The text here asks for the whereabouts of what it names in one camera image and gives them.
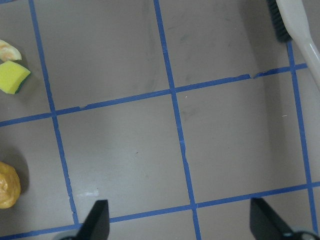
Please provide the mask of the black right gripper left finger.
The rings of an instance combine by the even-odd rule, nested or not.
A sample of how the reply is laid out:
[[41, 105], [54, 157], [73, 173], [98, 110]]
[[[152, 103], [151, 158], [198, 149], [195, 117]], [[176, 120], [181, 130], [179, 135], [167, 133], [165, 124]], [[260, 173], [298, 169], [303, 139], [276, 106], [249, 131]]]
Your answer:
[[107, 240], [110, 234], [109, 204], [97, 200], [75, 236], [76, 240]]

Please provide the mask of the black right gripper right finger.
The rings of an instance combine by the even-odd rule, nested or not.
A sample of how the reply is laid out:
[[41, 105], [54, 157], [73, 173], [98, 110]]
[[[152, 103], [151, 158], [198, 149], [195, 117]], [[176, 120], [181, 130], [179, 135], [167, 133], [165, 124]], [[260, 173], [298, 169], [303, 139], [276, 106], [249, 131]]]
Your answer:
[[250, 200], [249, 228], [255, 240], [300, 239], [263, 198]]

